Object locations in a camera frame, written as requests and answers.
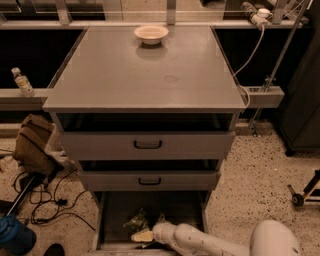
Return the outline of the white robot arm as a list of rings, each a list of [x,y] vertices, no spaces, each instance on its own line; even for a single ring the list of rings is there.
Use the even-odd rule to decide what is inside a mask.
[[[157,222],[151,230],[133,234],[131,239],[168,245],[181,256],[200,256],[201,253],[208,256],[302,256],[293,232],[275,220],[257,224],[248,246],[209,235],[186,223],[174,225],[165,220]]]

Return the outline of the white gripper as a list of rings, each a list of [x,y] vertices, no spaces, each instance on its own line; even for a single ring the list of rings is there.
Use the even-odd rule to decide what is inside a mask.
[[[177,226],[170,222],[157,222],[152,231],[141,231],[131,236],[133,242],[152,242],[154,240],[161,244],[176,246],[175,231]]]

